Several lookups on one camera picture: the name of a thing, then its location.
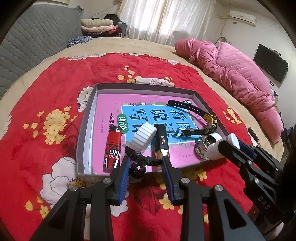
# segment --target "television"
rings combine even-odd
[[[254,62],[278,82],[282,82],[288,72],[288,63],[275,50],[259,44]]]

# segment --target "white sheer curtain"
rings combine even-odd
[[[118,13],[129,37],[174,45],[184,38],[202,39],[216,0],[123,0]]]

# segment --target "metal bolt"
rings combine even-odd
[[[216,189],[218,192],[223,191],[223,187],[222,187],[221,185],[216,185],[216,186],[215,186],[215,189]]]
[[[112,179],[111,178],[104,178],[103,179],[103,183],[105,183],[105,184],[109,184],[111,182],[112,182]]]
[[[186,178],[186,177],[184,177],[184,178],[182,178],[182,179],[181,179],[181,182],[183,182],[183,183],[187,184],[187,183],[189,183],[189,182],[190,182],[190,179],[189,179],[189,178]]]
[[[77,185],[70,186],[70,191],[75,192],[78,189]]]

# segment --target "black watch strap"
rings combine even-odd
[[[189,129],[183,129],[183,128],[179,128],[176,132],[177,136],[195,136],[195,135],[209,135],[212,134],[216,131],[217,129],[217,119],[215,116],[210,115],[209,113],[201,110],[200,108],[191,105],[191,104],[187,104],[184,102],[180,102],[180,101],[176,101],[176,100],[169,100],[168,104],[170,106],[175,106],[175,107],[179,107],[182,109],[187,109],[190,111],[193,111],[194,113],[198,114],[200,117],[202,117],[204,120],[207,121],[207,127],[205,129],[193,129],[193,128],[189,128]]]

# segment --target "pink comforter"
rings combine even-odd
[[[274,108],[266,76],[248,56],[233,46],[219,42],[182,39],[175,45],[177,54],[201,67],[203,72],[222,85],[238,101],[246,105],[275,144],[284,130]]]

